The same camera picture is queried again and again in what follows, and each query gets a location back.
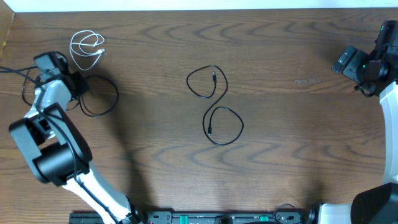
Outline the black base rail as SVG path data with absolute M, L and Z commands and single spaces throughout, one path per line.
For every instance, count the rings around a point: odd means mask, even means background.
M 149 224 L 245 224 L 245 223 L 317 223 L 314 214 L 301 211 L 278 210 L 265 213 L 199 213 L 199 212 L 170 212 L 151 211 L 144 214 Z

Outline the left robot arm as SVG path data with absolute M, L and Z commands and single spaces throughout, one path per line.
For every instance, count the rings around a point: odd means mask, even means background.
M 95 168 L 88 143 L 67 116 L 68 105 L 89 89 L 58 51 L 34 57 L 35 100 L 9 133 L 35 178 L 63 187 L 93 208 L 103 223 L 146 223 L 148 217 Z

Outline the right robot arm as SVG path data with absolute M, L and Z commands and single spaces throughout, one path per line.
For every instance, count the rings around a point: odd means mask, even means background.
M 350 203 L 313 206 L 306 223 L 397 223 L 397 21 L 384 21 L 374 43 L 368 54 L 347 47 L 331 69 L 354 81 L 354 89 L 366 98 L 379 100 L 386 147 L 381 185 Z

